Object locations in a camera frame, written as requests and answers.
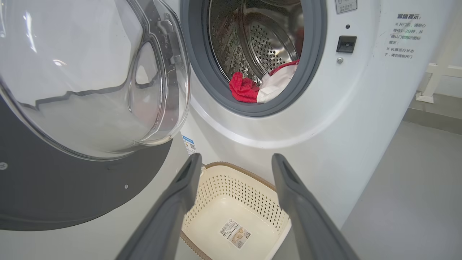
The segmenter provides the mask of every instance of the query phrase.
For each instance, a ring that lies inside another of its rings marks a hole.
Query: red cloth
[[[276,71],[280,70],[281,68],[287,67],[287,66],[290,66],[290,65],[295,65],[295,64],[297,64],[299,61],[300,61],[300,60],[296,60],[296,61],[292,61],[292,62],[289,62],[289,63],[282,64],[281,66],[279,66],[279,67],[273,69],[273,70],[269,73],[269,75],[270,75],[270,76],[273,76],[273,74],[276,73]]]
[[[260,90],[257,83],[249,78],[242,78],[242,73],[236,72],[233,74],[230,81],[230,90],[232,96],[241,102],[257,103],[257,95]]]

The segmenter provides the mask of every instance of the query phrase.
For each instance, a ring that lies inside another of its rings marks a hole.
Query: stainless steel drum
[[[303,45],[299,0],[212,0],[208,32],[222,73],[242,72],[257,83],[278,66],[294,61]]]

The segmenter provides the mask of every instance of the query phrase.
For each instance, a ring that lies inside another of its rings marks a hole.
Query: laundry basket
[[[226,162],[202,169],[181,238],[205,260],[269,260],[291,227],[274,185]]]

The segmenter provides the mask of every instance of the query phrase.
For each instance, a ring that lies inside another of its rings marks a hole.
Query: white railing
[[[442,51],[436,60],[436,63],[430,63],[427,67],[427,73],[431,73],[430,80],[423,92],[415,95],[418,101],[433,103],[433,93],[443,76],[462,78],[462,67],[452,66],[450,63],[456,54],[459,46],[462,44],[462,8],[456,12],[454,21],[446,33],[441,45]]]

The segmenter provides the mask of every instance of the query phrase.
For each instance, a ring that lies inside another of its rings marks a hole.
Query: barcode label
[[[183,141],[189,155],[197,153],[196,145],[194,144],[193,140],[187,138],[186,136],[183,136]]]
[[[226,222],[225,226],[220,230],[220,234],[223,234],[231,226],[230,222]]]
[[[239,250],[242,248],[242,246],[244,246],[244,244],[247,242],[247,239],[250,237],[250,232],[232,219],[229,219],[225,223],[225,225],[220,230],[220,234]]]

